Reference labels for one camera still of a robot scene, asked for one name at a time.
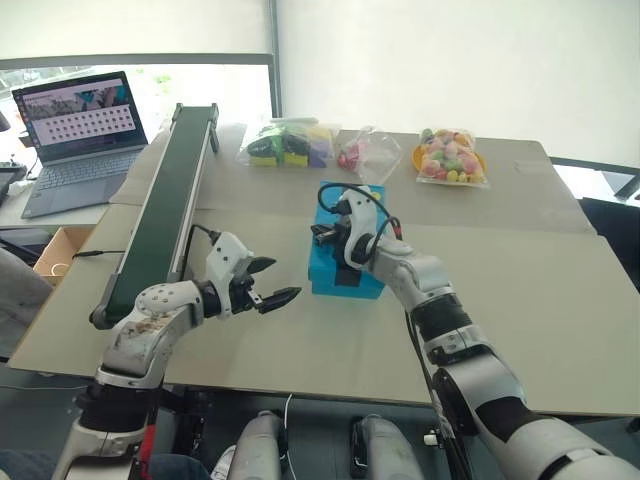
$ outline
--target cardboard box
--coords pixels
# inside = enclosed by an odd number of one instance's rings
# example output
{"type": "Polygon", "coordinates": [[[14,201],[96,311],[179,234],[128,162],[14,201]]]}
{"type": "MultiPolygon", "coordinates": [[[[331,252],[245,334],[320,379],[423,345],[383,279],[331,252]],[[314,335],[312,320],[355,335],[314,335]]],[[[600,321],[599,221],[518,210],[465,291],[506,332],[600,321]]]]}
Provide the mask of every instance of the cardboard box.
{"type": "Polygon", "coordinates": [[[42,251],[33,270],[55,287],[69,270],[73,255],[80,250],[92,231],[93,227],[59,228],[42,251]]]}

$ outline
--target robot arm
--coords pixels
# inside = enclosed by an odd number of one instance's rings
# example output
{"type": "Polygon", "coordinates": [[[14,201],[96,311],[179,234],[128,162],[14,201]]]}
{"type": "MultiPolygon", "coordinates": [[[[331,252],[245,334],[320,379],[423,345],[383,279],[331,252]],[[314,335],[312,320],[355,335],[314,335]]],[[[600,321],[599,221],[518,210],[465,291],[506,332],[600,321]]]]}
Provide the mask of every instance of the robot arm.
{"type": "Polygon", "coordinates": [[[336,205],[347,234],[335,239],[344,261],[388,285],[417,327],[436,369],[430,393],[443,435],[479,435],[509,480],[639,478],[572,426],[526,407],[522,385],[463,310],[442,263],[384,235],[375,244],[376,206],[369,188],[359,188],[364,193],[347,190],[336,205]]]}
{"type": "Polygon", "coordinates": [[[173,346],[208,317],[229,317],[252,308],[267,313],[300,292],[285,288],[263,298],[253,290],[253,273],[275,263],[254,257],[228,232],[209,232],[207,280],[151,286],[129,315],[111,330],[94,383],[81,394],[82,408],[67,438],[53,480],[145,478],[144,440],[153,437],[150,416],[173,346]]]}

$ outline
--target plastic bag with sponges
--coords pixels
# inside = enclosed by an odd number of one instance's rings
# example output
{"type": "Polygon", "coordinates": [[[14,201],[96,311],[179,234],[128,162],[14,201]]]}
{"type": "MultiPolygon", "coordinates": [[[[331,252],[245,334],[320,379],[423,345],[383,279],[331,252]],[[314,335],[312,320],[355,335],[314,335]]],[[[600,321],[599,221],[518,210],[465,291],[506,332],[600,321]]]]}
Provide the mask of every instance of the plastic bag with sponges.
{"type": "Polygon", "coordinates": [[[422,183],[488,187],[487,162],[475,151],[475,138],[466,130],[423,130],[412,161],[422,183]]]}
{"type": "Polygon", "coordinates": [[[249,125],[236,159],[256,167],[324,168],[335,159],[338,130],[315,118],[274,118],[249,125]]]}

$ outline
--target conveyor belt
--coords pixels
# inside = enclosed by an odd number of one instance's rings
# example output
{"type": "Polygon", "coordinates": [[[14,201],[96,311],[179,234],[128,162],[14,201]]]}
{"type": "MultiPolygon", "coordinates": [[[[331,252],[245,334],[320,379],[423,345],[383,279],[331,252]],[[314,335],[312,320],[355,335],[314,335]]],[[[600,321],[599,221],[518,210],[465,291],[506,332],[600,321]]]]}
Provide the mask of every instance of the conveyor belt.
{"type": "Polygon", "coordinates": [[[118,272],[112,276],[91,322],[113,327],[131,312],[145,288],[178,280],[195,208],[205,150],[217,151],[218,108],[178,104],[171,135],[118,272]]]}

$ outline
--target person's leg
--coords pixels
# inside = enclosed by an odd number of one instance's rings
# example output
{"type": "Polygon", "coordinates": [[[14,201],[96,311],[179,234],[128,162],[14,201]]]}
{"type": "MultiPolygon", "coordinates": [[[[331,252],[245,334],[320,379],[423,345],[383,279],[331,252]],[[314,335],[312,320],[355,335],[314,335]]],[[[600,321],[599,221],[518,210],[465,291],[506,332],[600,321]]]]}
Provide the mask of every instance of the person's leg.
{"type": "Polygon", "coordinates": [[[184,455],[153,455],[149,471],[153,480],[211,480],[202,463],[184,455]]]}
{"type": "Polygon", "coordinates": [[[0,472],[11,480],[50,480],[55,468],[55,460],[46,453],[0,450],[0,472]]]}

